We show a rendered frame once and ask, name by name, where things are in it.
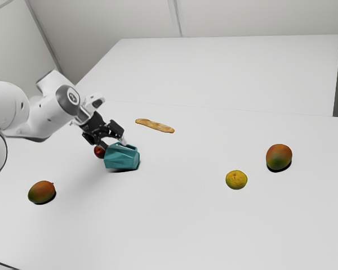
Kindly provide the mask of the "long flat baguette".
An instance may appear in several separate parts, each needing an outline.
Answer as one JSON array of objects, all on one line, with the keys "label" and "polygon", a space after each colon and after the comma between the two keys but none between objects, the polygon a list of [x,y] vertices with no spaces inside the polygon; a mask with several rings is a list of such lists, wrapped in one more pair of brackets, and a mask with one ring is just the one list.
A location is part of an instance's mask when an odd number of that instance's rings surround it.
[{"label": "long flat baguette", "polygon": [[170,126],[162,124],[162,123],[154,122],[154,121],[149,120],[149,119],[138,118],[138,119],[135,120],[135,123],[146,126],[148,128],[151,128],[151,129],[154,129],[154,130],[157,130],[157,131],[160,131],[160,132],[163,132],[163,133],[173,134],[175,132],[173,127],[170,127]]}]

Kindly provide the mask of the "red green mango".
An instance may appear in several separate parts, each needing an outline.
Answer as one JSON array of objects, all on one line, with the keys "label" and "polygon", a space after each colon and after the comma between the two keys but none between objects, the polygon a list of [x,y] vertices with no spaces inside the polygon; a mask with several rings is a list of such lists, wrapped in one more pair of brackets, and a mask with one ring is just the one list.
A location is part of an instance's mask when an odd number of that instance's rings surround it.
[{"label": "red green mango", "polygon": [[266,164],[272,170],[281,170],[292,161],[292,150],[284,144],[269,147],[266,153]]},{"label": "red green mango", "polygon": [[28,199],[34,204],[44,204],[56,196],[56,189],[52,182],[39,181],[28,191]]}]

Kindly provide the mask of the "teal faceted mug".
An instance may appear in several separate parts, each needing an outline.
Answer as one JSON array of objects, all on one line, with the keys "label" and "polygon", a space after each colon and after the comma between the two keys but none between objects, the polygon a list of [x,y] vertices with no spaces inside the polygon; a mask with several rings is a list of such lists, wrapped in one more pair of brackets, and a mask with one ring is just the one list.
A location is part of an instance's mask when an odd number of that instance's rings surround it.
[{"label": "teal faceted mug", "polygon": [[117,142],[106,148],[103,161],[107,169],[135,170],[139,167],[140,153],[133,145]]}]

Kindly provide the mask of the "yellow green orange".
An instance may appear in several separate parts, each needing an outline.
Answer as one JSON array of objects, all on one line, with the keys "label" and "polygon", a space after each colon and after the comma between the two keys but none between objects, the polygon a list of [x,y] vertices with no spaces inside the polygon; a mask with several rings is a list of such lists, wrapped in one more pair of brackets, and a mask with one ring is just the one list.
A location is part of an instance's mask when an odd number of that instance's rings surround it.
[{"label": "yellow green orange", "polygon": [[232,170],[226,174],[226,184],[233,190],[240,190],[247,184],[247,175],[240,170]]}]

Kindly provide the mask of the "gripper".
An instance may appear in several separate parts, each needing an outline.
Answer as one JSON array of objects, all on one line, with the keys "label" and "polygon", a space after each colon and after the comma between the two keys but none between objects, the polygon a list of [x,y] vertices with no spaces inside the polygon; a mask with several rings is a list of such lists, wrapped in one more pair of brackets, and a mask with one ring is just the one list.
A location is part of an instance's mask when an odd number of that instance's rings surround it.
[{"label": "gripper", "polygon": [[82,137],[90,144],[106,150],[108,144],[104,138],[115,138],[121,145],[126,146],[124,129],[114,120],[105,123],[102,116],[95,112],[93,116],[84,124],[79,125],[82,130]]}]

